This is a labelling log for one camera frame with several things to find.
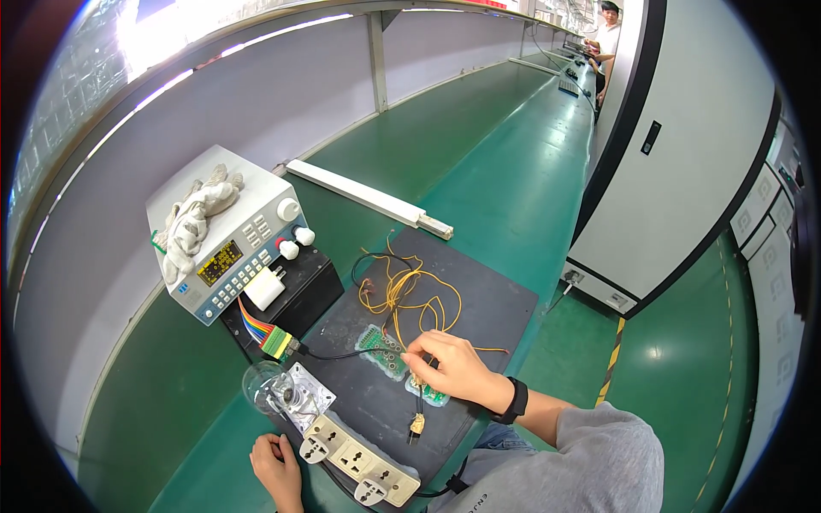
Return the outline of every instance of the green circuit board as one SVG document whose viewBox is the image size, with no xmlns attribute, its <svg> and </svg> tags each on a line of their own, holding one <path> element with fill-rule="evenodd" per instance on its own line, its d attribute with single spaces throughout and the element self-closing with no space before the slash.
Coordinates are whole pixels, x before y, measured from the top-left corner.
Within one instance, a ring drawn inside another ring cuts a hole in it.
<svg viewBox="0 0 821 513">
<path fill-rule="evenodd" d="M 399 358 L 401 346 L 399 342 L 393 339 L 390 335 L 383 336 L 382 331 L 378 326 L 370 324 L 368 329 L 360 336 L 359 340 L 354 345 L 356 350 L 376 349 L 383 347 L 388 351 L 372 351 L 369 353 L 362 353 L 360 356 L 368 361 L 373 362 L 379 367 L 390 379 L 393 381 L 401 381 L 405 377 L 408 368 L 405 362 Z"/>
<path fill-rule="evenodd" d="M 405 390 L 415 396 L 419 395 L 419 385 L 417 385 L 416 380 L 413 379 L 413 374 L 408 376 L 407 381 L 405 381 Z M 431 406 L 436 406 L 437 408 L 445 406 L 450 398 L 448 394 L 434 390 L 427 383 L 424 385 L 424 388 L 422 388 L 422 399 Z"/>
</svg>

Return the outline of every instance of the power strip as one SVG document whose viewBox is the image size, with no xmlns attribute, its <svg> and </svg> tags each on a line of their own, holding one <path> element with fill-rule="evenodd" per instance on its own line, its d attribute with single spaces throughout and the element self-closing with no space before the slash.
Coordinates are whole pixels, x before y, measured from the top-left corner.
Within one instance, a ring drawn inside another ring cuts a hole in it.
<svg viewBox="0 0 821 513">
<path fill-rule="evenodd" d="M 354 437 L 347 426 L 327 415 L 320 415 L 308 427 L 300 455 L 308 463 L 327 459 L 359 483 L 354 498 L 364 506 L 382 500 L 402 506 L 421 485 L 419 478 L 386 461 Z"/>
</svg>

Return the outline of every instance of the black mat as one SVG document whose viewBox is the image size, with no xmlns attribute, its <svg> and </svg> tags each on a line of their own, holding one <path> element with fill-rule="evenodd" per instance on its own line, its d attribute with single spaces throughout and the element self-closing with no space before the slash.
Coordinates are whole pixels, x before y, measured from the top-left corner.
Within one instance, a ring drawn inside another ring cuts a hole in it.
<svg viewBox="0 0 821 513">
<path fill-rule="evenodd" d="M 391 247 L 399 256 L 418 255 L 424 260 L 423 270 L 436 274 L 461 293 L 461 316 L 450 330 L 452 335 L 466 338 L 476 347 L 502 347 L 511 353 L 515 350 L 538 301 L 534 292 L 421 230 L 404 229 L 391 241 Z M 394 274 L 402 264 L 395 259 L 391 261 L 391 274 Z M 374 282 L 376 292 L 372 303 L 384 300 L 388 281 L 385 266 L 386 259 L 360 264 L 357 278 L 368 277 Z M 387 314 L 371 314 L 357 295 L 358 289 L 350 287 L 303 340 L 314 353 L 340 355 L 352 352 L 369 324 L 382 325 Z M 417 305 L 434 295 L 442 299 L 450 323 L 458 310 L 456 295 L 431 277 L 420 278 L 402 303 Z M 425 329 L 433 327 L 433 315 L 429 312 L 425 321 Z M 400 311 L 399 323 L 402 340 L 408 345 L 420 334 L 419 310 Z M 396 336 L 392 328 L 389 333 Z M 491 370 L 498 372 L 502 372 L 510 360 L 510 355 L 503 352 L 481 351 L 479 356 Z M 333 361 L 299 356 L 292 360 L 299 360 L 337 394 L 331 409 L 348 426 L 394 460 L 416 468 L 422 488 L 447 462 L 480 412 L 479 406 L 453 398 L 441 408 L 425 404 L 424 431 L 419 443 L 409 446 L 406 439 L 415 413 L 416 397 L 405 390 L 404 380 L 392 381 L 375 364 L 359 356 Z"/>
</svg>

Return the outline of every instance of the gray sleeve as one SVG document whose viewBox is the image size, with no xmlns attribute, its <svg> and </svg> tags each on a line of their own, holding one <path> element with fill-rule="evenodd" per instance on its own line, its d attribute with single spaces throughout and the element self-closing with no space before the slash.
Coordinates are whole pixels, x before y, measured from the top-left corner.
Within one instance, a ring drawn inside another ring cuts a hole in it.
<svg viewBox="0 0 821 513">
<path fill-rule="evenodd" d="M 584 481 L 594 502 L 611 511 L 659 511 L 664 454 L 653 429 L 627 411 L 603 402 L 593 410 L 569 408 L 558 419 L 557 449 L 583 461 Z"/>
</svg>

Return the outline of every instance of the digital display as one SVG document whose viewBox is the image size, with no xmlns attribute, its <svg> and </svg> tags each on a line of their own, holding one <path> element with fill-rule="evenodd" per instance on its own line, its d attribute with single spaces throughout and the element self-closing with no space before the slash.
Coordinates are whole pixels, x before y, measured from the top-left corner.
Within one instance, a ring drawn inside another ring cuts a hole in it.
<svg viewBox="0 0 821 513">
<path fill-rule="evenodd" d="M 212 286 L 217 280 L 242 258 L 242 251 L 233 240 L 225 244 L 211 259 L 197 271 L 197 275 L 203 279 L 208 286 Z"/>
</svg>

